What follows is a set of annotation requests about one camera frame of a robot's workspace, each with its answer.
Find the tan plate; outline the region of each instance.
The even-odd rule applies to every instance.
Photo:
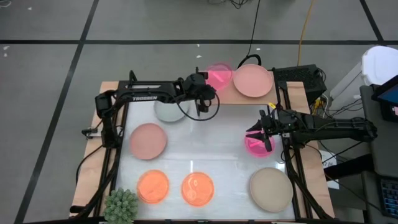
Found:
[[[252,175],[250,193],[262,209],[280,212],[292,201],[293,187],[286,174],[279,169],[263,168]]]

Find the orange petri dish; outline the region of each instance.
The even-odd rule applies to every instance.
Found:
[[[205,206],[214,196],[213,181],[205,173],[193,172],[183,180],[181,194],[188,204],[195,207]]]
[[[145,203],[157,204],[169,192],[169,179],[160,170],[149,170],[142,174],[137,183],[137,195]]]

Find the yellow cable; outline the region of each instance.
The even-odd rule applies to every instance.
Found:
[[[311,5],[310,5],[310,8],[308,9],[307,16],[306,16],[306,18],[305,18],[303,30],[301,31],[300,42],[298,43],[298,59],[297,59],[297,66],[300,65],[300,59],[301,59],[301,42],[303,41],[304,34],[305,34],[305,28],[307,27],[307,22],[308,22],[308,19],[310,18],[312,6],[313,6],[313,4],[315,3],[315,1],[316,1],[316,0],[311,0]]]

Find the plate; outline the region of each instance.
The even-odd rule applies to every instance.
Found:
[[[236,89],[248,97],[264,96],[274,84],[272,75],[265,68],[254,64],[238,68],[233,75],[233,81]]]
[[[280,212],[291,203],[293,187],[286,174],[279,169],[263,168],[251,177],[250,194],[262,209]]]
[[[138,159],[153,159],[166,147],[167,135],[157,124],[138,126],[130,135],[130,152]]]
[[[181,109],[188,113],[190,102],[184,101],[180,103]],[[181,112],[175,103],[162,103],[155,101],[154,105],[157,119],[165,122],[174,122],[183,118],[185,115]]]

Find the succulent plant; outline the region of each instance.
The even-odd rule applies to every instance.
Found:
[[[138,211],[137,195],[122,188],[105,198],[104,217],[109,224],[131,224]]]

